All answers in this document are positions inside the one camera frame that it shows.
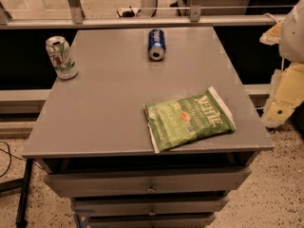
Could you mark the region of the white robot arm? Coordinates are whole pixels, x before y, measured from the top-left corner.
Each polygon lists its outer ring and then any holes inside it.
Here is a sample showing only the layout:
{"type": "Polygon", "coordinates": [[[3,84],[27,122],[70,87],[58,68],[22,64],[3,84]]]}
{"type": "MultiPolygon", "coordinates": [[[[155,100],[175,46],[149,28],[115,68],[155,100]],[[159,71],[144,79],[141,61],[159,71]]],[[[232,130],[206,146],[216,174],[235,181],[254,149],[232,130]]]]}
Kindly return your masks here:
{"type": "Polygon", "coordinates": [[[283,21],[264,32],[259,42],[278,45],[282,60],[291,62],[287,68],[275,70],[261,117],[266,127],[276,128],[304,102],[304,0],[299,0],[283,21]]]}

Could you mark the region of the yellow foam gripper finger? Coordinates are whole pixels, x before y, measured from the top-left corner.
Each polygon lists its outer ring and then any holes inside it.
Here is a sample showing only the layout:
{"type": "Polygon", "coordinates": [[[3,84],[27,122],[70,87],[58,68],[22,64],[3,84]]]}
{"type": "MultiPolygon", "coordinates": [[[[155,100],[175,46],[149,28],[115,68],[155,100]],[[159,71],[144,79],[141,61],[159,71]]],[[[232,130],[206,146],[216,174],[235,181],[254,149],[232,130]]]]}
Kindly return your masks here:
{"type": "Polygon", "coordinates": [[[259,38],[259,42],[264,45],[273,46],[280,43],[280,32],[282,23],[276,23],[274,26],[264,32],[259,38]]]}
{"type": "Polygon", "coordinates": [[[276,69],[261,121],[266,127],[277,128],[284,124],[303,102],[304,65],[291,63],[284,70],[276,69]]]}

